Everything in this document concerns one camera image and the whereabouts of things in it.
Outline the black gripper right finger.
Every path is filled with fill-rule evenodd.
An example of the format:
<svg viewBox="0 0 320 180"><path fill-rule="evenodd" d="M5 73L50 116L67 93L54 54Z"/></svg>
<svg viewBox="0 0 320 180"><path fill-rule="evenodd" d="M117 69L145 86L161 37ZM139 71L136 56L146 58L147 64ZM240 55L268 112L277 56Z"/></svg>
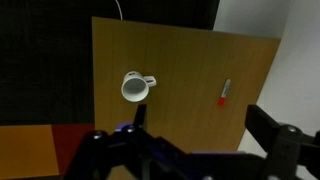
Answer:
<svg viewBox="0 0 320 180"><path fill-rule="evenodd" d="M274 145L280 131L280 125L258 105L247 106L245 127L268 154L273 155Z"/></svg>

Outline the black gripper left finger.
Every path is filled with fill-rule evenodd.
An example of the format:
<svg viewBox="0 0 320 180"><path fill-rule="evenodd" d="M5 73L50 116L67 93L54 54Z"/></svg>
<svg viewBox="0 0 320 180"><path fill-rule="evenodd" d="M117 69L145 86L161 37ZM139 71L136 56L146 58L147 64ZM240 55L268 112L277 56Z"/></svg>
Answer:
<svg viewBox="0 0 320 180"><path fill-rule="evenodd" d="M133 125L137 128L144 128L145 117L146 117L147 105L146 104L139 104Z"/></svg>

